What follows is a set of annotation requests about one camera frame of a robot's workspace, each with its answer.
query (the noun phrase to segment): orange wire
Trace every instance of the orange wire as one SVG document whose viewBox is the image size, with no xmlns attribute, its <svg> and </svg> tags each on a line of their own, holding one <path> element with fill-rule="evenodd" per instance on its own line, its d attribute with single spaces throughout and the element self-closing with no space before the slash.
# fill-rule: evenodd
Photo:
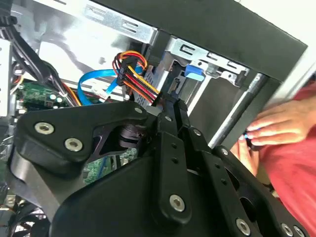
<svg viewBox="0 0 316 237">
<path fill-rule="evenodd" d="M 65 88 L 68 90 L 69 93 L 71 93 L 71 95 L 73 96 L 73 98 L 75 99 L 75 101 L 78 103 L 79 106 L 82 106 L 82 104 L 80 103 L 79 99 L 77 98 L 76 94 L 73 92 L 73 90 L 71 90 L 65 83 L 63 83 L 63 85 L 65 86 Z"/>
<path fill-rule="evenodd" d="M 114 61 L 112 62 L 112 67 L 113 67 L 114 73 L 115 73 L 116 75 L 118 75 L 118 72 L 117 72 L 117 70 L 116 70 L 116 68 L 115 68 L 115 66 L 114 66 Z"/>
<path fill-rule="evenodd" d="M 135 53 L 135 54 L 137 54 L 138 56 L 140 56 L 140 57 L 144 60 L 144 62 L 145 62 L 144 67 L 146 68 L 146 67 L 148 66 L 148 63 L 147 63 L 146 58 L 145 58 L 142 54 L 140 54 L 139 52 L 137 52 L 137 51 L 130 50 L 130 51 L 123 52 L 123 53 L 120 54 L 120 59 L 122 60 L 122 59 L 123 59 L 123 56 L 124 56 L 125 54 L 127 54 L 127 53 Z"/>
<path fill-rule="evenodd" d="M 140 62 L 137 62 L 137 64 L 138 64 L 139 66 L 141 66 L 143 70 L 145 70 L 145 66 L 144 66 L 143 64 L 141 64 Z"/>
<path fill-rule="evenodd" d="M 140 90 L 138 90 L 136 87 L 134 87 L 132 84 L 124 81 L 124 84 L 129 86 L 130 88 L 132 88 L 133 90 L 135 90 L 138 94 L 140 94 L 142 97 L 144 97 L 147 101 L 149 101 L 149 103 L 152 103 L 152 101 L 147 98 L 147 96 L 145 94 L 143 94 Z"/>
</svg>

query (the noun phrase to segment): screw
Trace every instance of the screw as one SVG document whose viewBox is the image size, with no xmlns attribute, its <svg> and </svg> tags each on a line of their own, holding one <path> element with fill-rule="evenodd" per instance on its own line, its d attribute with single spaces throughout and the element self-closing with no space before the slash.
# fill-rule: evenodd
<svg viewBox="0 0 316 237">
<path fill-rule="evenodd" d="M 173 209 L 175 209 L 176 211 L 179 211 L 179 212 L 184 211 L 185 209 L 184 201 L 180 196 L 176 194 L 171 195 L 169 198 L 169 202 L 170 202 L 170 205 L 173 207 Z"/>
<path fill-rule="evenodd" d="M 55 130 L 53 125 L 47 122 L 38 122 L 34 128 L 36 132 L 44 135 L 52 134 Z"/>
<path fill-rule="evenodd" d="M 137 107 L 135 108 L 135 111 L 138 112 L 138 113 L 140 113 L 140 114 L 143 112 L 141 109 L 139 109 L 139 108 L 137 108 Z"/>
<path fill-rule="evenodd" d="M 287 236 L 290 236 L 290 237 L 293 236 L 293 232 L 292 232 L 292 230 L 287 226 L 287 224 L 281 223 L 281 227 L 282 227 L 283 231 L 287 234 Z"/>
<path fill-rule="evenodd" d="M 226 156 L 228 155 L 228 151 L 226 151 L 224 148 L 222 148 L 221 151 L 222 151 L 222 153 L 223 153 L 224 155 L 226 155 Z"/>
<path fill-rule="evenodd" d="M 168 120 L 169 122 L 172 121 L 172 118 L 170 118 L 169 116 L 165 116 L 165 119 Z"/>
<path fill-rule="evenodd" d="M 298 228 L 297 226 L 294 226 L 294 229 L 295 229 L 295 231 L 298 233 L 298 235 L 299 235 L 300 237 L 305 237 L 303 231 L 301 231 L 300 228 Z"/>
<path fill-rule="evenodd" d="M 202 135 L 201 132 L 198 131 L 197 129 L 194 129 L 193 131 L 194 131 L 194 133 L 195 133 L 197 136 L 201 136 L 201 135 Z"/>
<path fill-rule="evenodd" d="M 78 152 L 82 149 L 83 144 L 77 138 L 68 138 L 65 141 L 65 147 L 72 152 Z"/>
<path fill-rule="evenodd" d="M 237 218 L 236 225 L 245 236 L 249 236 L 251 234 L 250 228 L 244 220 Z"/>
</svg>

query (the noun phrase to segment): yellow wire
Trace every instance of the yellow wire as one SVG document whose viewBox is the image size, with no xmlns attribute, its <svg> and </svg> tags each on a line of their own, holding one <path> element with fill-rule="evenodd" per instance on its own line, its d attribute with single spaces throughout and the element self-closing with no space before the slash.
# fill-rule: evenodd
<svg viewBox="0 0 316 237">
<path fill-rule="evenodd" d="M 129 51 L 123 52 L 123 53 L 120 54 L 120 59 L 122 60 L 122 59 L 123 59 L 123 56 L 124 56 L 125 54 L 127 54 L 127 53 L 135 53 L 135 54 L 139 55 L 140 57 L 142 57 L 142 59 L 144 59 L 144 61 L 145 61 L 144 67 L 147 68 L 148 63 L 147 63 L 146 58 L 145 58 L 141 53 L 139 53 L 139 52 L 137 52 L 137 51 L 129 50 Z"/>
<path fill-rule="evenodd" d="M 138 75 L 134 69 L 131 66 L 128 66 L 128 68 L 131 70 L 131 72 L 142 82 L 144 83 L 146 86 L 148 86 L 151 90 L 153 90 L 154 92 L 156 92 L 157 94 L 159 94 L 159 91 L 156 90 L 156 88 L 154 88 L 152 85 L 150 85 L 148 82 L 146 82 L 144 80 L 144 78 L 142 78 L 140 75 Z"/>
</svg>

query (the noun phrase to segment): finger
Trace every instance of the finger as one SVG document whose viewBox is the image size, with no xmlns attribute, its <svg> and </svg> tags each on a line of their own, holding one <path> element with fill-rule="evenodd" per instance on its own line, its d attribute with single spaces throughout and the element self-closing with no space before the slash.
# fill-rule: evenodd
<svg viewBox="0 0 316 237">
<path fill-rule="evenodd" d="M 231 148 L 231 153 L 234 154 L 237 159 L 239 159 L 239 149 L 238 149 L 238 142 L 236 142 L 233 147 Z"/>
<path fill-rule="evenodd" d="M 286 116 L 284 113 L 276 113 L 273 115 L 268 115 L 252 122 L 247 128 L 247 130 L 254 131 L 259 128 L 266 127 L 274 123 L 286 121 L 288 119 L 289 119 L 288 116 Z"/>
<path fill-rule="evenodd" d="M 258 137 L 268 137 L 276 134 L 282 133 L 296 133 L 298 130 L 297 124 L 292 120 L 278 122 L 271 124 L 269 126 L 260 128 L 259 130 L 251 131 L 247 133 L 249 139 L 258 138 Z"/>
<path fill-rule="evenodd" d="M 252 158 L 252 161 L 253 161 L 253 165 L 252 165 L 252 174 L 254 176 L 257 175 L 257 172 L 258 172 L 258 167 L 259 167 L 259 152 L 256 152 L 256 151 L 251 151 L 251 158 Z"/>
<path fill-rule="evenodd" d="M 239 160 L 241 161 L 243 158 L 249 158 L 249 150 L 247 146 L 247 142 L 244 136 L 240 137 L 238 140 L 238 148 L 239 148 Z"/>
<path fill-rule="evenodd" d="M 298 135 L 296 133 L 283 133 L 269 137 L 254 138 L 251 140 L 251 143 L 255 146 L 279 145 L 300 142 L 304 139 L 304 136 Z"/>
</svg>

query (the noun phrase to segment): metal panel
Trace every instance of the metal panel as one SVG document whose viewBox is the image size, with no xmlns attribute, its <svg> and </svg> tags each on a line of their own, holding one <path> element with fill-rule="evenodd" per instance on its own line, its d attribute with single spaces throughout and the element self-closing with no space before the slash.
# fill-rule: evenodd
<svg viewBox="0 0 316 237">
<path fill-rule="evenodd" d="M 166 51 L 182 57 L 184 59 L 193 61 L 201 60 L 212 63 L 221 68 L 225 68 L 233 73 L 239 74 L 241 71 L 247 71 L 248 68 L 223 58 L 215 53 L 211 53 L 203 48 L 200 48 L 192 43 L 186 42 L 182 39 L 172 37 L 166 48 Z"/>
<path fill-rule="evenodd" d="M 306 49 L 232 0 L 95 1 L 277 80 Z"/>
<path fill-rule="evenodd" d="M 11 42 L 0 39 L 0 117 L 6 117 L 10 102 L 10 79 L 11 79 Z"/>
<path fill-rule="evenodd" d="M 157 29 L 86 0 L 35 0 L 79 19 L 88 19 L 143 43 L 153 43 Z"/>
</svg>

